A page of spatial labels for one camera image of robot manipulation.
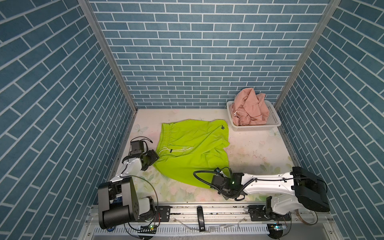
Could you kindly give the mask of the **lime green shorts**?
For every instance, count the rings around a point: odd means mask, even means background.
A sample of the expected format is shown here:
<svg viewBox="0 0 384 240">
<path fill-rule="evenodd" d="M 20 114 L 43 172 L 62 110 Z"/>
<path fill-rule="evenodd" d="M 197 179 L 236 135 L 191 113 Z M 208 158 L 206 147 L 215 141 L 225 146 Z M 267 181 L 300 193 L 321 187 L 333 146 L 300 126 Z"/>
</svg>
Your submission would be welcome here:
<svg viewBox="0 0 384 240">
<path fill-rule="evenodd" d="M 229 127 L 224 120 L 163 123 L 154 167 L 170 179 L 207 189 L 212 171 L 229 167 L 225 151 L 229 145 Z"/>
</svg>

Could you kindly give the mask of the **white plastic basket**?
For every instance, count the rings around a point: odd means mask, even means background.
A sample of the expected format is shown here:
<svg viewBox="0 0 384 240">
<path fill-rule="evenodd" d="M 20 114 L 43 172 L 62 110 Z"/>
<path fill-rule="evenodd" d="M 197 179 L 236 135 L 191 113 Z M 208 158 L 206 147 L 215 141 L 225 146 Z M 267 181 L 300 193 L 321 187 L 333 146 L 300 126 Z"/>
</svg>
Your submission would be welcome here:
<svg viewBox="0 0 384 240">
<path fill-rule="evenodd" d="M 227 102 L 227 113 L 230 118 L 230 124 L 235 132 L 255 132 L 255 131 L 269 131 L 275 127 L 279 127 L 281 125 L 280 117 L 278 116 L 277 111 L 270 101 L 265 100 L 265 103 L 269 109 L 269 117 L 267 119 L 267 123 L 264 125 L 257 126 L 236 126 L 234 125 L 231 117 L 230 107 L 234 103 L 234 101 Z"/>
</svg>

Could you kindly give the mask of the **pink shorts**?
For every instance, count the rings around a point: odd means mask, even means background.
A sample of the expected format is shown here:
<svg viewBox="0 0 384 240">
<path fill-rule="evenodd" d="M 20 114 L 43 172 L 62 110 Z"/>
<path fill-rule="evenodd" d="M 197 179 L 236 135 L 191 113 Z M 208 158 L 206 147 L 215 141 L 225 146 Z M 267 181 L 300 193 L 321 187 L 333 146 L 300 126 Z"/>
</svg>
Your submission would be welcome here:
<svg viewBox="0 0 384 240">
<path fill-rule="evenodd" d="M 235 126 L 265 125 L 270 111 L 265 103 L 266 94 L 256 94 L 253 88 L 241 90 L 230 105 L 230 113 Z"/>
</svg>

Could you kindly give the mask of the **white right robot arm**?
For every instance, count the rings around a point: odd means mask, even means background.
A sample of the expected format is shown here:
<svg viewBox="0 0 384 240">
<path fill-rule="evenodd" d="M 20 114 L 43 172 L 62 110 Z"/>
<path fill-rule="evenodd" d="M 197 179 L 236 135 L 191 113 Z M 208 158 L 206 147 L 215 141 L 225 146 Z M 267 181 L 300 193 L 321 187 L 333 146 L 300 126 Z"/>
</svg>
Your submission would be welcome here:
<svg viewBox="0 0 384 240">
<path fill-rule="evenodd" d="M 321 213 L 330 211 L 327 184 L 321 177 L 301 167 L 293 167 L 290 172 L 277 175 L 233 173 L 227 177 L 216 172 L 210 185 L 227 199 L 274 194 L 266 200 L 266 212 L 276 215 L 301 208 Z"/>
</svg>

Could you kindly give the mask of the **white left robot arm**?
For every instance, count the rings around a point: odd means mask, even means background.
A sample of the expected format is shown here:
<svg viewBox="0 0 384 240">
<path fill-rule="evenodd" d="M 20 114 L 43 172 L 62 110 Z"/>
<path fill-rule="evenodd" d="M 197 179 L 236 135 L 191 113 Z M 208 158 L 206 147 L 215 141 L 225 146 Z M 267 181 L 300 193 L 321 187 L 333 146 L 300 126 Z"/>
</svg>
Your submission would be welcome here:
<svg viewBox="0 0 384 240">
<path fill-rule="evenodd" d="M 138 198 L 133 178 L 146 171 L 159 156 L 150 150 L 147 137 L 136 137 L 130 142 L 129 155 L 122 159 L 122 166 L 108 182 L 98 187 L 98 216 L 102 229 L 111 229 L 129 222 L 150 224 L 159 216 L 152 197 Z"/>
</svg>

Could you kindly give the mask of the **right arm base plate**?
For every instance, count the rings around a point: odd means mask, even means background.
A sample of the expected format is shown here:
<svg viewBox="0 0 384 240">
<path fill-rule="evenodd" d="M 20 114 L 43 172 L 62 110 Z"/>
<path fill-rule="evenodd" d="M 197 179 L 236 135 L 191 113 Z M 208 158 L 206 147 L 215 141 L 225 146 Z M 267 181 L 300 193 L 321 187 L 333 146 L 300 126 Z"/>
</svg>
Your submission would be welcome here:
<svg viewBox="0 0 384 240">
<path fill-rule="evenodd" d="M 291 214 L 279 215 L 272 211 L 271 208 L 267 208 L 266 205 L 250 205 L 248 206 L 248 213 L 252 222 L 260 221 L 282 221 L 288 222 L 292 219 Z"/>
</svg>

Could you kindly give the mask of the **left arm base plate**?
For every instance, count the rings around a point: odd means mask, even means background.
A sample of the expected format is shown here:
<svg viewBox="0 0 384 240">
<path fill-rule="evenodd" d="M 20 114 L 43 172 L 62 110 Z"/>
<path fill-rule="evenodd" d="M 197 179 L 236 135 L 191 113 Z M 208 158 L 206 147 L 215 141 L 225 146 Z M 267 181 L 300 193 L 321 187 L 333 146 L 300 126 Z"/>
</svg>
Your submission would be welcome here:
<svg viewBox="0 0 384 240">
<path fill-rule="evenodd" d="M 151 211 L 153 212 L 153 214 L 156 213 L 154 222 L 156 223 L 169 222 L 170 214 L 171 214 L 171 206 L 166 206 L 166 205 L 159 205 L 158 207 L 152 206 Z"/>
</svg>

